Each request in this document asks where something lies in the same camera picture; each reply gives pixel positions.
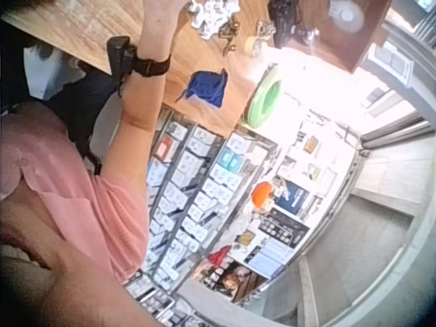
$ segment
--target wooden table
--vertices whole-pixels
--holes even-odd
[[[190,26],[191,14],[182,13],[174,41],[172,66],[163,102],[197,123],[228,136],[238,123],[268,62],[243,54],[259,19],[268,19],[265,0],[241,0],[236,38],[238,52],[222,57],[225,40],[204,41]],[[19,29],[110,73],[106,42],[115,35],[129,35],[137,42],[142,26],[141,0],[56,0],[54,4],[10,14],[3,19]],[[175,100],[186,89],[191,75],[199,70],[229,73],[222,108],[198,99]]]

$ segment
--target orange ball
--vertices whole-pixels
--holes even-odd
[[[267,199],[269,199],[272,192],[273,186],[269,182],[262,182],[258,184],[251,194],[251,200],[253,201],[254,206],[258,209],[261,209]]]

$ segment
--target black strap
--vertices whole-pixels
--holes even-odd
[[[171,56],[164,62],[158,63],[151,59],[139,59],[135,53],[131,68],[144,77],[161,76],[170,70]]]

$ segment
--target black wristwatch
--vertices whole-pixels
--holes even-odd
[[[152,59],[139,59],[136,54],[137,48],[130,44],[130,37],[111,37],[107,43],[110,70],[112,77],[118,82],[120,94],[121,87],[126,76],[133,71],[144,77],[161,76],[170,69],[171,56],[164,62],[157,62]]]

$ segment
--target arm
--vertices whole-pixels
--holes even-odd
[[[178,14],[185,4],[186,0],[144,0],[140,59],[162,62],[169,57]],[[146,188],[146,168],[165,80],[165,76],[144,78],[132,73],[123,91],[119,130],[103,162],[103,177],[116,174],[141,193]]]

